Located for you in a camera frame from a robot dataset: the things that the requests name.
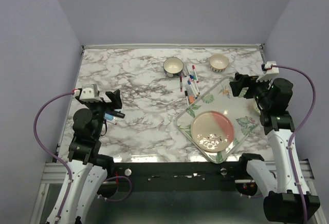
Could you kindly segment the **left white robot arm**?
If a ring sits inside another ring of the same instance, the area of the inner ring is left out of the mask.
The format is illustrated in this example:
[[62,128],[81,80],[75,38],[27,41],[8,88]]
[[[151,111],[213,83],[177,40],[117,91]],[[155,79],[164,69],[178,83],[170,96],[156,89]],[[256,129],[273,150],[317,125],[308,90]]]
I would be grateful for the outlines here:
[[114,174],[114,160],[99,154],[100,137],[106,114],[124,118],[120,112],[120,90],[107,91],[109,102],[93,85],[77,90],[75,99],[85,108],[73,116],[73,139],[68,149],[67,173],[47,223],[83,223],[91,203],[104,180]]

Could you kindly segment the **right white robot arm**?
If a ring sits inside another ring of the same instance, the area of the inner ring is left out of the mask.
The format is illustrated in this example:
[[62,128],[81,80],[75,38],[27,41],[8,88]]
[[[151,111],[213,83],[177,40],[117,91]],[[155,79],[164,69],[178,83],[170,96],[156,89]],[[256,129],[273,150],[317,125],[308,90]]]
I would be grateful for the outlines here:
[[272,148],[276,176],[256,154],[243,154],[236,166],[244,179],[253,178],[264,197],[264,214],[269,221],[307,223],[320,207],[302,174],[297,151],[293,119],[286,110],[293,95],[293,84],[286,79],[259,81],[257,76],[236,73],[230,82],[233,96],[243,89],[246,99],[254,99],[260,109],[260,121]]

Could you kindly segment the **black capped white marker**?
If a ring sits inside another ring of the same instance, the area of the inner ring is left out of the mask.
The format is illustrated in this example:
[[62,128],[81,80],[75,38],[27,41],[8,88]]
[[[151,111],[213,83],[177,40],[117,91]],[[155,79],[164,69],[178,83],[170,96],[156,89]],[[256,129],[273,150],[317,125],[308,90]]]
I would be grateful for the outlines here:
[[189,103],[189,95],[188,95],[188,92],[185,90],[184,93],[185,93],[186,104],[187,104],[187,106],[189,106],[190,103]]

